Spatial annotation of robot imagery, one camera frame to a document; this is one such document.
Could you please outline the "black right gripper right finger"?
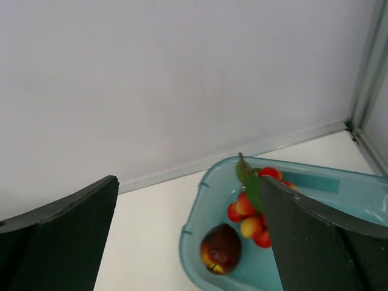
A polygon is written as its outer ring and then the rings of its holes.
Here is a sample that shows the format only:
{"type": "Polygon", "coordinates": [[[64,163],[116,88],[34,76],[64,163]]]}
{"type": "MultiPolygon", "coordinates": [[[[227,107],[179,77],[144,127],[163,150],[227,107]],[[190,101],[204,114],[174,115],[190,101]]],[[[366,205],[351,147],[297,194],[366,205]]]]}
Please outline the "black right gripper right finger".
{"type": "Polygon", "coordinates": [[[284,290],[387,290],[387,227],[266,176],[264,216],[284,290]]]}

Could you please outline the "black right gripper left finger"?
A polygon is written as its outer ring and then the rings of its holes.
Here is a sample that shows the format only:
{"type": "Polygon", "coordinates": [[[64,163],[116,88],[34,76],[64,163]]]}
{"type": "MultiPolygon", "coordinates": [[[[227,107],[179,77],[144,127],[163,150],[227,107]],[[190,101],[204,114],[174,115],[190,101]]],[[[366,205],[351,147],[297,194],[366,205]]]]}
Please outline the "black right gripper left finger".
{"type": "Polygon", "coordinates": [[[119,181],[97,182],[1,221],[1,290],[93,290],[119,181]]]}

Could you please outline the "red yellow fake cherry bunch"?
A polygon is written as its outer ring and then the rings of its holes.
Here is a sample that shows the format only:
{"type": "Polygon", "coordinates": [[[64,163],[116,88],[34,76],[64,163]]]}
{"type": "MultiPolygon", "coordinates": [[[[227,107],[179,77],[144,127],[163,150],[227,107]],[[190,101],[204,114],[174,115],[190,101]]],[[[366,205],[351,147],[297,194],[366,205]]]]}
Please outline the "red yellow fake cherry bunch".
{"type": "Polygon", "coordinates": [[[254,168],[242,153],[235,166],[236,176],[241,183],[241,190],[236,201],[229,204],[227,216],[229,220],[239,224],[240,234],[262,249],[272,246],[264,214],[260,185],[265,176],[275,178],[291,189],[297,187],[283,179],[283,173],[274,167],[254,168]]]}

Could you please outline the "dark red fake peach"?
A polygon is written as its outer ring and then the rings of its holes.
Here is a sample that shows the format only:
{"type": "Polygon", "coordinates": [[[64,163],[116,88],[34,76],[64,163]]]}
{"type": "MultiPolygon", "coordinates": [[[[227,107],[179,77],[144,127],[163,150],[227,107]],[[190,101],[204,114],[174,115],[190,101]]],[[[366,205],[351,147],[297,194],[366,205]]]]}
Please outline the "dark red fake peach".
{"type": "Polygon", "coordinates": [[[216,275],[227,275],[239,264],[242,242],[237,232],[223,223],[211,228],[201,240],[199,257],[206,269],[216,275]]]}

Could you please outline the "teal transparent plastic bin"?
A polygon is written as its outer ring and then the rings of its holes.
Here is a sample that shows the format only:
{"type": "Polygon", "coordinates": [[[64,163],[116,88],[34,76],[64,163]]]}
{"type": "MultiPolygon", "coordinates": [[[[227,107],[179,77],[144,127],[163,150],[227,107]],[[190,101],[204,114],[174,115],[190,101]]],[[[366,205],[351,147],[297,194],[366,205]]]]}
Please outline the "teal transparent plastic bin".
{"type": "MultiPolygon", "coordinates": [[[[235,166],[237,157],[216,163],[206,172],[190,215],[181,231],[179,256],[186,275],[201,290],[284,290],[272,246],[258,247],[243,238],[237,223],[229,220],[227,208],[241,190],[235,166]],[[242,256],[227,275],[210,273],[199,257],[199,246],[213,227],[226,223],[242,242],[242,256]]],[[[387,227],[387,179],[357,172],[307,164],[248,157],[257,168],[274,167],[297,192],[337,210],[387,227]]]]}

